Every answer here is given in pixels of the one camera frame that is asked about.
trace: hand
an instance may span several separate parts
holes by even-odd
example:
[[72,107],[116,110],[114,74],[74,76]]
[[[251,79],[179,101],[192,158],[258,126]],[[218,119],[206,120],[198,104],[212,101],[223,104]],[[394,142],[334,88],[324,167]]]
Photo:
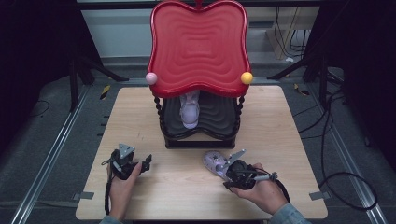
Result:
[[142,162],[140,161],[132,170],[131,175],[126,180],[121,180],[118,177],[113,178],[110,189],[111,209],[110,215],[119,221],[125,218],[126,209],[128,208],[129,201],[131,201],[134,183],[140,175],[142,169]]
[[[253,167],[262,169],[260,163],[254,164]],[[271,215],[288,203],[282,190],[272,180],[256,181],[252,189],[230,188],[230,190],[238,197],[255,203],[262,211]]]

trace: metal rail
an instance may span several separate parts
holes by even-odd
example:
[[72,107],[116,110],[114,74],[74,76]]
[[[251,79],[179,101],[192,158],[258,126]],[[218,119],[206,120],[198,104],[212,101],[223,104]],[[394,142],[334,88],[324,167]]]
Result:
[[[312,84],[309,83],[308,83],[308,88],[310,92],[314,93],[312,95],[316,103],[320,105],[318,100],[318,90],[314,88]],[[321,106],[319,107],[319,110],[321,113],[324,112]],[[332,138],[332,142],[335,145],[335,149],[337,150],[338,155],[340,156],[341,162],[344,164],[346,171],[363,177],[361,170],[359,169],[353,157],[350,155],[347,146],[344,143],[344,140],[341,137],[341,134],[338,132],[335,124],[332,125],[329,135]],[[357,178],[350,178],[350,181],[352,182],[352,185],[355,188],[356,193],[361,199],[361,203],[365,207],[372,205],[374,202],[374,195],[370,191],[370,188],[362,181],[359,181],[359,179]],[[382,213],[382,210],[379,207],[379,205],[377,205],[372,210],[367,211],[366,213],[373,224],[388,224],[388,221],[385,218],[385,215]]]
[[[334,4],[344,4],[346,0],[239,0],[244,7],[323,7]],[[55,3],[56,7],[72,7],[80,10],[106,10],[106,9],[144,9],[154,8],[161,1],[136,1],[136,2],[94,2],[94,3]],[[191,6],[194,1],[183,1]],[[215,0],[205,0],[203,5],[208,5]]]
[[70,131],[78,117],[78,114],[85,102],[87,92],[90,87],[83,86],[81,90],[81,94],[79,96],[79,103],[76,109],[73,112],[70,112],[69,116],[67,117],[64,126],[62,127],[61,131],[59,132],[52,148],[49,151],[49,155],[44,160],[43,165],[40,168],[37,176],[35,177],[35,181],[33,182],[32,186],[29,188],[28,192],[24,196],[21,204],[18,206],[17,211],[12,218],[11,224],[22,224],[25,223],[27,218],[29,217],[30,213],[37,202],[37,198],[41,193],[41,190],[44,188],[44,185],[47,182],[47,179],[50,175],[50,172],[58,159],[59,154],[62,151],[64,146],[64,142],[66,141]]

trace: white wall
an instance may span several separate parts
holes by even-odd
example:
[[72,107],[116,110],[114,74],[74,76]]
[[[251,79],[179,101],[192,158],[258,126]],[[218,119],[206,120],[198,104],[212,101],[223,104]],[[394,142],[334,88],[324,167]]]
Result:
[[148,57],[152,45],[149,26],[151,10],[83,10],[82,15],[100,57]]

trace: gray carpet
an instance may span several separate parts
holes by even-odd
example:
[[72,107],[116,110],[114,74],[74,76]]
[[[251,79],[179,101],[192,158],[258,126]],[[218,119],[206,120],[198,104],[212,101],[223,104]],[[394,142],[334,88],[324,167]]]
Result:
[[[255,66],[253,73],[256,77],[276,74],[283,68],[281,65]],[[290,77],[285,77],[277,85],[285,92],[293,115],[308,109],[294,117],[299,130],[306,128],[320,117],[320,111],[313,96],[297,92],[293,83],[299,83],[301,91],[309,88],[301,80],[303,70],[296,71]],[[145,74],[144,68],[135,70],[124,69],[118,74],[126,77],[140,77]],[[120,88],[124,84],[95,73],[96,80],[89,87],[87,100],[79,113],[72,131],[64,143],[63,149],[49,175],[48,181],[39,195],[39,202],[70,202],[75,193],[82,192],[92,166],[93,158],[104,132],[106,116],[110,115],[112,106]],[[105,100],[100,100],[103,87],[111,85]],[[15,137],[8,149],[8,154],[1,161],[0,173],[0,223],[9,223],[14,212],[23,199],[27,190],[35,180],[44,159],[50,151],[58,132],[68,116],[70,106],[70,92],[68,78],[48,84],[41,92],[32,117]],[[350,154],[355,159],[361,172],[375,188],[379,205],[389,223],[396,223],[393,215],[396,205],[396,175],[388,166],[380,151],[364,145],[364,136],[354,120],[344,99],[335,101],[332,105],[334,125],[343,137]],[[308,159],[318,182],[323,179],[320,166],[320,137],[324,120],[313,129],[301,134]],[[324,148],[326,174],[345,171],[344,164],[335,149],[332,139],[326,135]],[[361,201],[351,184],[349,177],[336,177],[331,186],[349,202],[361,206]],[[329,215],[323,220],[311,220],[313,223],[371,223],[365,212],[357,211],[332,197],[325,201]],[[76,208],[62,206],[48,206],[38,203],[29,216],[27,223],[97,223],[97,221],[79,221],[75,217]]]

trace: yellow ball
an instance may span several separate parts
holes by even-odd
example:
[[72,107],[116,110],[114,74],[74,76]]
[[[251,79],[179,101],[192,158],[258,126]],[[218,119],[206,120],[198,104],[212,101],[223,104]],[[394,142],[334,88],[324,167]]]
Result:
[[253,75],[251,75],[249,72],[245,72],[241,76],[241,81],[242,83],[249,85],[251,81],[253,81]]

